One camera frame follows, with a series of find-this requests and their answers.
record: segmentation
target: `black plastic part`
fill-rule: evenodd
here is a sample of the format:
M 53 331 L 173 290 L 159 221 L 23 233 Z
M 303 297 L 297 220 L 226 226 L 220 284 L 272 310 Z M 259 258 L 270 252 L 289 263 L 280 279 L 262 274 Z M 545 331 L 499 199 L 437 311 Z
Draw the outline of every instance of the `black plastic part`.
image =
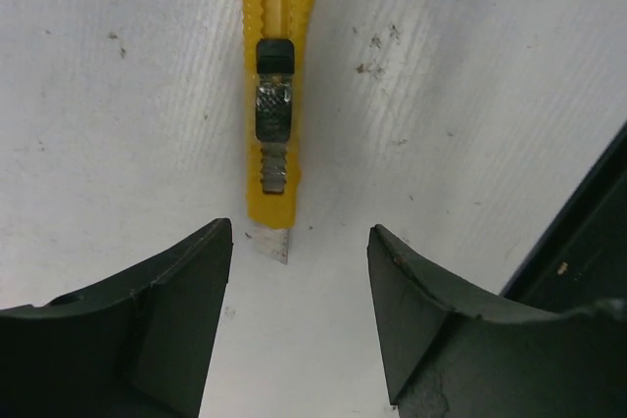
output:
M 372 229 L 368 265 L 402 418 L 627 416 L 627 303 L 563 314 L 487 293 Z
M 257 44 L 259 75 L 294 75 L 296 56 L 289 39 L 262 39 Z
M 565 311 L 627 299 L 627 126 L 504 290 L 508 299 Z
M 231 252 L 217 220 L 44 307 L 0 311 L 0 416 L 198 416 Z

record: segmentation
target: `dirt speck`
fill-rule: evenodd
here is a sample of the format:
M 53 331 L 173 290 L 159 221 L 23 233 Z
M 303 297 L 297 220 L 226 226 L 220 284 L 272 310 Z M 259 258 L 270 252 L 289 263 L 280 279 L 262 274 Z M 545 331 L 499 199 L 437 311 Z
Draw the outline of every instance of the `dirt speck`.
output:
M 396 28 L 396 25 L 393 23 L 390 25 L 390 37 L 397 42 L 401 41 L 401 32 L 398 28 Z
M 370 46 L 374 46 L 377 49 L 381 49 L 381 46 L 383 46 L 383 41 L 381 41 L 381 38 L 379 38 L 379 36 L 375 34 L 374 36 L 372 36 L 372 39 L 370 40 Z
M 357 68 L 356 71 L 358 74 L 362 74 L 362 73 L 369 73 L 370 75 L 372 75 L 374 78 L 376 78 L 377 80 L 379 78 L 381 78 L 381 76 L 385 73 L 385 69 L 382 67 L 377 67 L 375 69 L 372 68 L 372 64 L 360 64 Z
M 376 79 L 379 79 L 381 78 L 381 76 L 383 76 L 384 73 L 385 73 L 385 69 L 382 67 L 379 67 L 372 71 L 372 76 Z
M 228 320 L 235 318 L 235 313 L 237 313 L 237 310 L 233 307 L 226 306 L 224 308 L 224 318 L 227 318 Z

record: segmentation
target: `yellow plastic handle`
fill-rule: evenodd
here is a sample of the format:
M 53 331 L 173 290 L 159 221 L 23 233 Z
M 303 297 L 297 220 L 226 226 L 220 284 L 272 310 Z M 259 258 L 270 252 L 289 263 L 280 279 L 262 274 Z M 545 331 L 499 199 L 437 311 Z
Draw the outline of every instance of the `yellow plastic handle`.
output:
M 272 229 L 289 229 L 296 220 L 301 179 L 299 148 L 303 117 L 303 64 L 310 13 L 315 0 L 242 0 L 244 13 L 244 68 L 246 149 L 248 165 L 248 213 L 251 219 Z M 292 128 L 287 144 L 287 177 L 281 195 L 269 195 L 262 184 L 262 143 L 255 133 L 257 45 L 262 39 L 289 39 L 295 49 L 292 78 Z

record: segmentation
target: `yellow utility knife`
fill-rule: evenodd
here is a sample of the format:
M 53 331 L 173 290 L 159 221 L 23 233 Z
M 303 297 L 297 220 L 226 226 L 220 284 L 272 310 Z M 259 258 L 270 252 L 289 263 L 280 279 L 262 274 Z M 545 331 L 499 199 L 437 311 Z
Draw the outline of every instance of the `yellow utility knife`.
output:
M 301 178 L 303 65 L 314 0 L 242 2 L 248 213 L 262 226 L 290 229 Z

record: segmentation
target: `white textured backdrop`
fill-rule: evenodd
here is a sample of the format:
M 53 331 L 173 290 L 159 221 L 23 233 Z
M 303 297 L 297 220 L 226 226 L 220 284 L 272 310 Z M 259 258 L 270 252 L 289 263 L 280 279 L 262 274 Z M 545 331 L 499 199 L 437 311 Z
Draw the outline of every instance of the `white textured backdrop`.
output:
M 204 417 L 396 416 L 384 223 L 498 291 L 627 118 L 625 0 L 319 0 L 290 266 L 246 238 L 240 0 L 0 0 L 0 306 L 235 227 Z

